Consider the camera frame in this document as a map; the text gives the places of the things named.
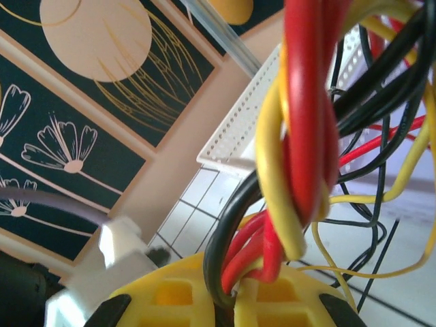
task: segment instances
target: breadboard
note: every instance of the breadboard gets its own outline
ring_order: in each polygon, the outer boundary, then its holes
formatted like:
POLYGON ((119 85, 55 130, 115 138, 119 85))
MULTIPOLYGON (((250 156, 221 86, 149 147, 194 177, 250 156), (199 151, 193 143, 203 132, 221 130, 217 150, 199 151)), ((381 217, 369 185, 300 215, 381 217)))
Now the breadboard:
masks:
MULTIPOLYGON (((199 163, 238 178, 245 178, 255 168, 255 126, 265 95, 279 71, 279 49, 277 46, 273 50, 204 145, 197 157, 199 163)), ((358 27, 345 36, 342 62, 337 86, 346 88, 363 64, 358 27)), ((330 85, 331 75, 332 65, 326 85, 330 85)))

